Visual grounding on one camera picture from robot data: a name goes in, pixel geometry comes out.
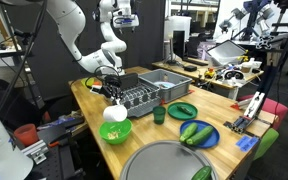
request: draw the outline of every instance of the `green cup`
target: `green cup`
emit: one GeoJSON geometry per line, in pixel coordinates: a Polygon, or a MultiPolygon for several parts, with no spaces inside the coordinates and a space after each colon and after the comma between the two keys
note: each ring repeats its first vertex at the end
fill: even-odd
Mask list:
{"type": "Polygon", "coordinates": [[[154,123],[163,124],[165,119],[166,109],[163,106],[156,106],[153,108],[154,123]]]}

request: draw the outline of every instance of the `wooden workbench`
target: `wooden workbench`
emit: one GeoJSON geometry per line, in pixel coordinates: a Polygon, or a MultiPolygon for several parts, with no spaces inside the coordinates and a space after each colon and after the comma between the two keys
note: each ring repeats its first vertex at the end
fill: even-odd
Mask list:
{"type": "MultiPolygon", "coordinates": [[[[126,69],[126,73],[143,73],[147,71],[149,70],[141,67],[126,69]]],[[[179,128],[183,121],[175,120],[167,114],[164,124],[156,125],[153,123],[153,115],[148,114],[138,119],[131,119],[133,124],[132,132],[123,144],[107,144],[98,133],[101,124],[104,122],[102,113],[108,106],[107,101],[101,95],[90,93],[89,89],[84,87],[79,81],[72,84],[71,90],[114,179],[119,179],[124,164],[139,148],[159,140],[179,139],[179,128]]],[[[245,163],[246,159],[254,151],[254,149],[249,152],[240,151],[235,144],[242,135],[236,134],[223,126],[225,121],[234,122],[243,112],[230,107],[235,102],[231,99],[194,86],[190,86],[190,90],[194,92],[173,102],[193,104],[199,111],[196,119],[206,121],[218,130],[221,138],[219,144],[209,149],[201,149],[201,151],[212,162],[220,179],[228,179],[245,163]]],[[[262,112],[260,118],[272,123],[274,115],[262,112]]],[[[262,137],[269,127],[268,124],[254,121],[247,130],[256,136],[262,137]]]]}
{"type": "MultiPolygon", "coordinates": [[[[171,72],[182,74],[184,76],[192,78],[193,80],[198,80],[198,76],[201,75],[202,77],[200,78],[200,80],[210,82],[211,84],[218,86],[218,87],[221,87],[221,88],[224,88],[224,89],[228,89],[229,90],[228,98],[236,100],[238,90],[239,90],[239,88],[237,86],[231,86],[229,84],[224,84],[222,81],[207,79],[204,77],[204,73],[207,71],[208,66],[198,66],[198,65],[195,65],[195,64],[192,64],[189,62],[185,62],[185,61],[182,61],[181,63],[184,66],[187,66],[187,65],[197,66],[197,71],[194,71],[194,72],[184,71],[184,69],[182,67],[170,66],[169,64],[166,64],[163,61],[152,63],[152,66],[154,68],[161,68],[161,69],[165,69],[165,70],[168,70],[171,72]]],[[[245,81],[250,82],[261,74],[263,74],[263,71],[261,71],[257,74],[245,75],[245,81]]]]}

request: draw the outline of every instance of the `green vegetable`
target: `green vegetable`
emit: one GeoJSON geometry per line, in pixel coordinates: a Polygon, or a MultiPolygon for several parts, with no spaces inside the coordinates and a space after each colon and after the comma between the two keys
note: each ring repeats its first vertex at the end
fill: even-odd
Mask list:
{"type": "Polygon", "coordinates": [[[205,141],[206,139],[208,139],[211,136],[213,130],[214,130],[214,128],[212,126],[206,126],[200,132],[198,132],[198,133],[194,134],[193,136],[191,136],[190,138],[188,138],[186,140],[186,144],[198,145],[198,144],[202,143],[203,141],[205,141]]]}
{"type": "Polygon", "coordinates": [[[186,107],[184,106],[177,106],[177,109],[182,111],[183,113],[187,114],[187,115],[190,115],[192,116],[193,115],[193,112],[190,111],[189,109],[187,109],[186,107]]]}
{"type": "Polygon", "coordinates": [[[192,180],[209,180],[212,174],[212,168],[210,166],[204,166],[198,170],[192,180]]]}
{"type": "Polygon", "coordinates": [[[180,142],[185,142],[186,139],[193,136],[197,130],[197,123],[191,123],[187,128],[184,129],[180,136],[180,142]]]}

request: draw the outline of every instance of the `green bowl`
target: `green bowl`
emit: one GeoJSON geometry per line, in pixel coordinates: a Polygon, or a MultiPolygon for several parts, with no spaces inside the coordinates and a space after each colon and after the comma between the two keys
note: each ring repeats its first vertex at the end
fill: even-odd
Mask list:
{"type": "Polygon", "coordinates": [[[131,131],[132,122],[129,119],[122,122],[104,122],[99,129],[100,136],[109,144],[121,144],[128,138],[131,131]],[[118,136],[110,139],[109,135],[116,134],[115,132],[118,136]]]}

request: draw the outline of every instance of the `black curtain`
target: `black curtain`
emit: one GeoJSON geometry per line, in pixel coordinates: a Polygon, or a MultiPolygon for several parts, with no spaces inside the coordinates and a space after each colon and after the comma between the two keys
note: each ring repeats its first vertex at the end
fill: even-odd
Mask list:
{"type": "MultiPolygon", "coordinates": [[[[83,55],[100,49],[104,42],[100,24],[92,18],[92,12],[99,1],[77,0],[86,16],[86,26],[76,44],[83,55]]],[[[150,68],[151,63],[162,60],[165,2],[141,0],[137,2],[140,26],[135,33],[125,29],[123,34],[115,30],[117,37],[126,42],[128,48],[118,54],[123,59],[124,68],[143,66],[150,68]]],[[[12,25],[21,31],[32,31],[39,5],[23,7],[7,6],[12,25]]],[[[54,20],[46,14],[28,58],[33,77],[44,100],[63,97],[70,94],[68,81],[90,74],[83,70],[66,49],[57,33],[54,20]]]]}

